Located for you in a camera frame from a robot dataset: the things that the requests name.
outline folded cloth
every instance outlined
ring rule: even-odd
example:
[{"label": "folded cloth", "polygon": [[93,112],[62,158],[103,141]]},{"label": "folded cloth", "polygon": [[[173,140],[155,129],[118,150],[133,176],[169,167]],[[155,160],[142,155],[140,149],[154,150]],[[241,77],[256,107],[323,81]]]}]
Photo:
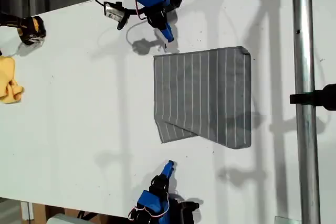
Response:
[{"label": "folded cloth", "polygon": [[162,143],[202,136],[251,146],[251,55],[243,47],[154,57],[155,122]]},{"label": "folded cloth", "polygon": [[0,56],[0,101],[13,103],[21,100],[23,87],[14,80],[15,62],[11,57]]}]

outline yellow cloth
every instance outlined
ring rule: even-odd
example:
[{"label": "yellow cloth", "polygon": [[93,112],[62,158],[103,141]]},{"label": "yellow cloth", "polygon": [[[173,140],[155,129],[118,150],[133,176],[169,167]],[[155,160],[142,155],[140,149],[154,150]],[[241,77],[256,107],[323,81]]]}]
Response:
[{"label": "yellow cloth", "polygon": [[11,57],[0,56],[0,101],[13,103],[21,100],[23,87],[14,80],[15,62]]}]

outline metal pole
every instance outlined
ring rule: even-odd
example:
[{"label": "metal pole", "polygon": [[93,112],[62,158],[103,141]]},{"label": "metal pole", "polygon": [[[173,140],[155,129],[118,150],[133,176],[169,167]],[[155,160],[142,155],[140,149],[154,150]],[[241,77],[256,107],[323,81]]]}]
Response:
[{"label": "metal pole", "polygon": [[[315,89],[312,0],[293,0],[296,93]],[[297,105],[302,224],[320,224],[316,109]]]}]

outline white table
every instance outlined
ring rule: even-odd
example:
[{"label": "white table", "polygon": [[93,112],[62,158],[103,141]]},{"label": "white table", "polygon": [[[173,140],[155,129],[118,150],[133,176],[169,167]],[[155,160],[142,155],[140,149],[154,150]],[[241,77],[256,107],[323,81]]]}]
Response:
[{"label": "white table", "polygon": [[[133,0],[123,1],[128,8]],[[314,0],[316,87],[334,83],[336,7]],[[126,216],[171,159],[171,190],[203,202],[201,223],[266,224],[300,219],[291,0],[183,0],[180,52],[245,46],[253,57],[253,145],[229,150],[200,137],[161,144],[153,119],[155,40],[131,17],[117,31],[90,1],[42,14],[47,39],[21,48],[0,29],[3,54],[14,55],[21,103],[0,104],[0,197]],[[334,114],[318,109],[322,223],[336,212]]]}]

